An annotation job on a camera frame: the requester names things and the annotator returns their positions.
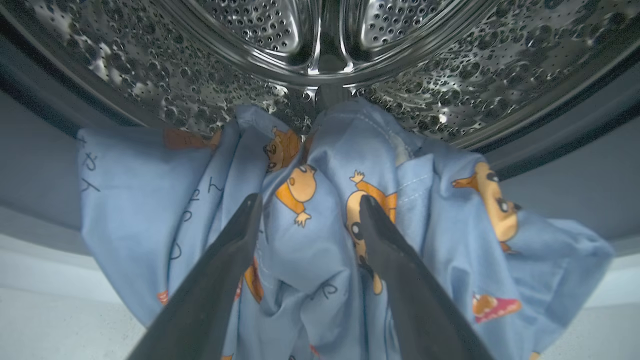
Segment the cartoon character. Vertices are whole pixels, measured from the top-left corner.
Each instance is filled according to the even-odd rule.
[[[373,293],[379,295],[382,293],[382,280],[380,280],[378,274],[376,274],[373,268],[367,263],[367,247],[360,228],[360,200],[364,195],[374,197],[374,199],[378,201],[378,204],[384,209],[385,214],[391,219],[391,222],[395,224],[397,193],[385,195],[385,193],[378,190],[375,186],[365,182],[364,173],[357,170],[353,177],[349,179],[356,183],[358,190],[349,195],[347,199],[347,230],[351,235],[353,245],[356,249],[358,264],[369,273],[373,279]]]
[[[273,135],[273,140],[262,148],[269,158],[267,172],[289,166],[300,150],[300,138],[293,130],[284,133],[274,126]]]
[[[204,140],[200,135],[180,129],[165,129],[163,132],[164,146],[169,150],[218,148],[222,131],[213,134],[209,140]]]
[[[502,198],[498,177],[491,171],[489,164],[476,164],[476,171],[471,177],[455,180],[452,184],[454,188],[472,188],[480,194],[502,251],[512,252],[507,241],[518,231],[516,212],[519,207]]]
[[[166,303],[169,302],[169,291],[165,290],[161,293],[158,293],[156,297],[158,298],[158,301],[160,301],[160,304],[166,305]]]
[[[249,288],[255,301],[260,304],[264,296],[264,290],[260,283],[260,275],[258,275],[258,260],[255,257],[253,258],[251,266],[244,272],[244,280],[246,281],[246,287]]]
[[[517,299],[501,299],[491,295],[474,295],[473,311],[476,323],[483,323],[501,316],[516,313],[522,305]]]
[[[299,166],[291,172],[286,183],[276,190],[276,198],[291,211],[298,214],[294,222],[304,227],[311,215],[305,212],[304,202],[316,193],[316,168],[311,165]]]
[[[234,301],[236,301],[237,299],[240,299],[240,295],[242,295],[242,278],[240,278],[240,281],[238,282],[238,287],[236,288],[236,294],[234,295]]]

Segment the stitching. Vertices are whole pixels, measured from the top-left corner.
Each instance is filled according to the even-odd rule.
[[[398,204],[402,204],[403,202],[408,201],[408,200],[411,200],[411,199],[413,199],[414,197],[418,197],[418,196],[420,196],[420,195],[422,195],[423,193],[426,193],[426,192],[427,192],[427,190],[423,190],[423,191],[421,191],[421,192],[419,192],[419,193],[415,194],[414,196],[411,196],[411,197],[408,197],[408,198],[406,198],[406,199],[404,199],[404,200],[400,200],[400,201],[398,201]]]
[[[349,115],[349,114],[335,114],[334,116],[336,116],[336,117],[340,117],[340,118],[349,118],[349,117],[352,117],[352,116],[354,116],[354,115]],[[361,111],[359,111],[357,114],[355,114],[355,117],[356,117],[356,118],[358,118],[358,119],[364,120],[364,121],[366,121],[367,123],[369,123],[369,125],[371,125],[373,128],[375,128],[376,130],[378,130],[378,131],[379,131],[379,132],[380,132],[380,133],[381,133],[381,134],[382,134],[382,135],[387,139],[387,141],[389,142],[389,145],[393,146],[393,143],[391,142],[391,139],[389,138],[389,136],[387,135],[387,133],[386,133],[386,132],[384,132],[384,131],[382,130],[382,128],[380,128],[378,125],[376,125],[375,123],[371,122],[369,119],[367,119],[366,117],[364,117],[364,116],[361,114]],[[414,156],[413,152],[411,151],[411,149],[409,149],[409,147],[406,145],[406,143],[404,142],[404,140],[402,140],[402,138],[401,138],[400,136],[397,136],[397,137],[400,139],[400,141],[402,141],[402,145],[404,146],[404,149],[406,150],[407,154],[409,154],[409,158],[410,158],[410,159],[414,159],[414,157],[415,157],[415,156]]]
[[[406,183],[406,184],[404,184],[404,185],[401,185],[401,186],[398,188],[398,190],[396,190],[396,191],[400,191],[400,189],[404,188],[405,186],[408,186],[409,184],[413,184],[413,183],[415,183],[416,181],[420,181],[420,180],[422,180],[422,179],[426,179],[427,177],[430,177],[430,176],[431,176],[431,175],[426,175],[426,176],[423,176],[423,177],[419,177],[419,178],[417,178],[417,179],[415,179],[415,180],[411,180],[411,181],[409,181],[408,183]]]

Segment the washing machine drum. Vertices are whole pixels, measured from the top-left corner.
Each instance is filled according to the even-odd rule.
[[[206,135],[255,104],[305,134],[338,94],[465,149],[534,129],[628,62],[638,11],[640,0],[0,0],[50,66],[137,124]]]

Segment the laundry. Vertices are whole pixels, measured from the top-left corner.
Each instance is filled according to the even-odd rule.
[[[480,154],[409,133],[365,101],[323,112],[310,134],[302,142],[252,106],[206,140],[79,133],[83,238],[143,325],[255,192],[259,238],[224,359],[401,358],[385,281],[367,262],[364,195],[498,360],[529,359],[558,339],[613,256],[581,225],[506,200]]]

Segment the black tongs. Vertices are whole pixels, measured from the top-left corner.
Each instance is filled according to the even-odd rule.
[[[238,282],[251,265],[262,197],[245,198],[129,356],[130,360],[221,359]],[[418,254],[376,200],[360,201],[369,264],[387,285],[404,360],[491,360]]]

